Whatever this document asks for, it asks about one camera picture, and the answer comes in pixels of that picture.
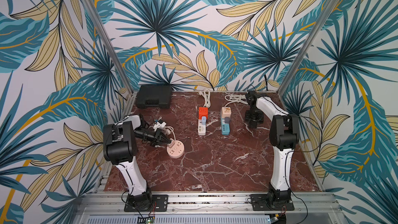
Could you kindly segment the white power strip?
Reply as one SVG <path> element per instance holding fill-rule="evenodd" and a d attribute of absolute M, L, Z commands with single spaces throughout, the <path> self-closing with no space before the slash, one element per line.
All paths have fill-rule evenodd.
<path fill-rule="evenodd" d="M 202 116 L 198 120 L 198 135 L 199 136 L 205 136 L 206 135 L 206 122 L 207 122 L 207 117 Z"/>

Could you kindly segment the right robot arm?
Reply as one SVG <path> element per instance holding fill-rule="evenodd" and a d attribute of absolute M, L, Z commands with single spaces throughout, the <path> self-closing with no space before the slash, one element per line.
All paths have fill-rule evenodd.
<path fill-rule="evenodd" d="M 268 140 L 273 147 L 273 174 L 267 194 L 252 197 L 255 211 L 262 209 L 292 211 L 290 168 L 292 155 L 300 139 L 299 118 L 279 107 L 268 96 L 260 95 L 255 90 L 245 95 L 249 110 L 245 112 L 245 121 L 251 128 L 264 122 L 266 116 L 271 121 Z"/>

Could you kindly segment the red plug adapter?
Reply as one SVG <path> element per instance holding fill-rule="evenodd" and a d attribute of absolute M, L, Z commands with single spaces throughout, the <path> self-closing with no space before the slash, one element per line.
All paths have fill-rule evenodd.
<path fill-rule="evenodd" d="M 202 120 L 203 118 L 208 119 L 208 108 L 207 107 L 199 107 L 198 108 L 198 119 Z"/>

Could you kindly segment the black plastic case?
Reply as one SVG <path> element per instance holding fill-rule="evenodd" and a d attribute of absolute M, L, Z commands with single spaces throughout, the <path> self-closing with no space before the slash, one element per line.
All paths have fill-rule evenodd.
<path fill-rule="evenodd" d="M 139 109 L 168 109 L 172 99 L 171 85 L 142 85 L 137 93 L 135 105 Z"/>

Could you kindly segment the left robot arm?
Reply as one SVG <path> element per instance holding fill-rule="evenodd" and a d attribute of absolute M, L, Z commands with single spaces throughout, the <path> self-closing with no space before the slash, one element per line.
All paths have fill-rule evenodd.
<path fill-rule="evenodd" d="M 151 146 L 167 147 L 173 147 L 175 141 L 168 138 L 161 129 L 151 130 L 142 114 L 128 115 L 103 128 L 104 158 L 121 172 L 128 186 L 125 204 L 142 212 L 153 209 L 155 202 L 137 164 L 136 139 L 149 142 Z"/>

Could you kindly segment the teal power strip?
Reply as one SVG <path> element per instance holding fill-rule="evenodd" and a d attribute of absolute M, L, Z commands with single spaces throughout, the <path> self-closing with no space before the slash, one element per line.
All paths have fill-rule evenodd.
<path fill-rule="evenodd" d="M 221 118 L 221 133 L 222 135 L 230 134 L 230 124 L 226 124 L 224 118 Z"/>

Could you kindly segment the pink plug adapter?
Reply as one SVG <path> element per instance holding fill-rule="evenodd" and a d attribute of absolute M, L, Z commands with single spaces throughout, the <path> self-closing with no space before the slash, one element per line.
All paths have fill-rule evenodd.
<path fill-rule="evenodd" d="M 171 142 L 167 145 L 168 148 L 172 148 L 175 144 L 175 140 L 171 139 Z"/>

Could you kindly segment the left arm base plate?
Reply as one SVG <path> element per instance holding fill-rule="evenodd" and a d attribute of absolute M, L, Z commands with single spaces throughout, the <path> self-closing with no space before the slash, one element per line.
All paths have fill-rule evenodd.
<path fill-rule="evenodd" d="M 166 212 L 168 206 L 168 195 L 128 195 L 124 206 L 124 212 Z"/>

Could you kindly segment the round pink power socket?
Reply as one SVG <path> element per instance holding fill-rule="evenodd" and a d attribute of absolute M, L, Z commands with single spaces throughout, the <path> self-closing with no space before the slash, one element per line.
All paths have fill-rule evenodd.
<path fill-rule="evenodd" d="M 184 154 L 184 144 L 181 141 L 172 141 L 167 145 L 167 153 L 173 159 L 178 159 Z"/>

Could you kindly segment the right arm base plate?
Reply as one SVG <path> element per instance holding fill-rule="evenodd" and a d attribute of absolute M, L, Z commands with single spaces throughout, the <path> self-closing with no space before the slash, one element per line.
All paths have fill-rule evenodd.
<path fill-rule="evenodd" d="M 252 205 L 253 211 L 284 212 L 295 210 L 291 199 L 275 200 L 268 194 L 251 194 L 248 202 Z"/>

